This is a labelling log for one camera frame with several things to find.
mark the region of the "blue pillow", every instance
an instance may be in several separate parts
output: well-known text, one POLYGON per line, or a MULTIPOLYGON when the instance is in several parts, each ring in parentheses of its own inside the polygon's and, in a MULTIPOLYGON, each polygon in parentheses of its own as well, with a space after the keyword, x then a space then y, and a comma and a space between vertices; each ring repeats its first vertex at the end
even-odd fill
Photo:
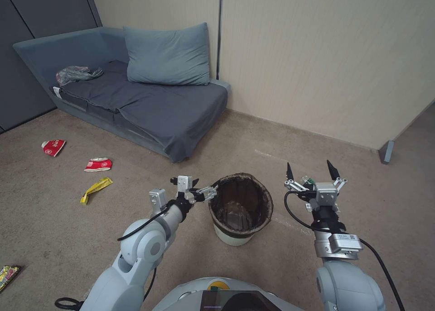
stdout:
POLYGON ((182 30, 158 31, 124 27, 130 61, 129 81, 161 85, 207 85, 206 23, 182 30))

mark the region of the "red snack wrapper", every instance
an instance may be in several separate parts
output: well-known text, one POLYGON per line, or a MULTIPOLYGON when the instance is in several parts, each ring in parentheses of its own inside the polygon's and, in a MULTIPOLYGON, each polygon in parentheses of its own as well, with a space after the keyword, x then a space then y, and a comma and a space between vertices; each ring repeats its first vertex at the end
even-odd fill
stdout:
POLYGON ((56 157, 56 155, 63 148, 65 143, 66 141, 61 139, 44 141, 42 143, 42 149, 44 150, 44 153, 46 153, 47 155, 56 157))
POLYGON ((106 157, 102 158, 91 158, 87 163, 85 172, 98 172, 98 171, 108 171, 112 167, 112 161, 106 157))

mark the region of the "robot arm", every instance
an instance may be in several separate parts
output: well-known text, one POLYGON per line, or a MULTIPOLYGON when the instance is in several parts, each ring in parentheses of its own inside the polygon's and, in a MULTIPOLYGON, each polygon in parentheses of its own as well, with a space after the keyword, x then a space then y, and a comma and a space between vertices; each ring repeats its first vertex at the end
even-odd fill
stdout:
MULTIPOLYGON (((315 183, 304 177, 301 185, 294 180, 287 164, 287 180, 284 182, 290 193, 305 201, 306 210, 313 215, 314 221, 307 227, 314 231, 316 254, 324 263, 316 276, 324 309, 383 311, 385 303, 379 286, 360 268, 346 261, 358 260, 358 252, 363 246, 358 236, 346 233, 346 226, 338 221, 336 199, 347 180, 340 178, 338 170, 329 161, 328 168, 332 183, 315 183)), ((288 208, 287 196, 285 206, 295 218, 288 208)))
POLYGON ((81 311, 133 311, 139 310, 144 300, 144 285, 148 275, 163 258, 163 253, 175 240, 178 225, 190 208, 198 201, 212 199, 216 188, 193 189, 192 177, 171 179, 177 185, 175 200, 167 201, 164 189, 150 192, 154 216, 161 214, 148 225, 148 219, 137 220, 125 231, 121 251, 114 263, 95 282, 81 311))

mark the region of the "snack wrapper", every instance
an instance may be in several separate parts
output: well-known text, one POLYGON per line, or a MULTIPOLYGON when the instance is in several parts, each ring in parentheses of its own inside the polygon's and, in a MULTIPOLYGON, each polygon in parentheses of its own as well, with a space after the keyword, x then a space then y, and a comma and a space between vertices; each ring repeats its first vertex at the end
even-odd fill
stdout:
POLYGON ((10 283, 12 279, 20 272, 20 266, 4 266, 0 272, 0 293, 10 283))
POLYGON ((47 155, 56 157, 56 155, 60 152, 65 143, 66 141, 61 139, 44 141, 42 143, 42 149, 47 155))
POLYGON ((108 171, 112 167, 112 161, 106 157, 91 158, 84 169, 85 172, 108 171))
POLYGON ((87 204, 87 200, 89 198, 89 195, 91 193, 100 191, 101 189, 104 189, 106 186, 111 185, 113 181, 109 177, 104 177, 101 180, 99 180, 97 183, 95 183, 92 187, 86 190, 85 194, 80 199, 80 203, 82 205, 87 204))

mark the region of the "sofa cushion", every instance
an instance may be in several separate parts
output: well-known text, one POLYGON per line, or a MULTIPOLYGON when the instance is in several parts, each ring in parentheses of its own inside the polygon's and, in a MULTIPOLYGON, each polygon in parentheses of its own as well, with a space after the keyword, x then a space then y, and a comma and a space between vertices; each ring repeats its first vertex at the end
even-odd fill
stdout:
POLYGON ((157 31, 124 27, 129 81, 161 85, 207 85, 207 24, 157 31))
POLYGON ((127 63, 101 65, 104 74, 61 87, 61 97, 111 124, 145 132, 173 162, 191 156, 227 105, 224 85, 163 86, 127 80, 127 63))

